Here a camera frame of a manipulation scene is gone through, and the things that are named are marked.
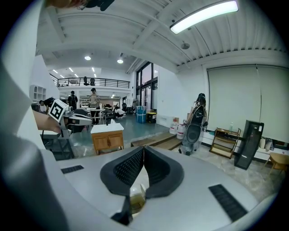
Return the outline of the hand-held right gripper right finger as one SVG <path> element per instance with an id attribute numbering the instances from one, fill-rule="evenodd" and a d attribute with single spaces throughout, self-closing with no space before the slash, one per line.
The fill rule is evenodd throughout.
<path id="1" fill-rule="evenodd" d="M 153 148 L 183 167 L 184 179 L 167 197 L 148 199 L 135 217 L 137 226 L 226 226 L 231 219 L 209 187 L 221 184 L 249 212 L 258 201 L 242 184 L 215 165 L 162 148 Z"/>

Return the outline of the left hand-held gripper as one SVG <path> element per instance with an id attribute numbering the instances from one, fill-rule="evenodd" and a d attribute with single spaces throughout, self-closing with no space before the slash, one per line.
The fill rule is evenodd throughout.
<path id="1" fill-rule="evenodd" d="M 61 137 L 69 137 L 66 125 L 91 125 L 93 120 L 88 116 L 73 114 L 72 108 L 59 99 L 55 99 L 48 115 L 56 120 L 61 129 Z"/>

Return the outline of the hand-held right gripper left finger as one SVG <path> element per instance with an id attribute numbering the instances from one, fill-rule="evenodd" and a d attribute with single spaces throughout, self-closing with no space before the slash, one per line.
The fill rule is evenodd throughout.
<path id="1" fill-rule="evenodd" d="M 144 166 L 143 147 L 59 161 L 76 191 L 110 218 L 131 218 L 130 189 Z"/>

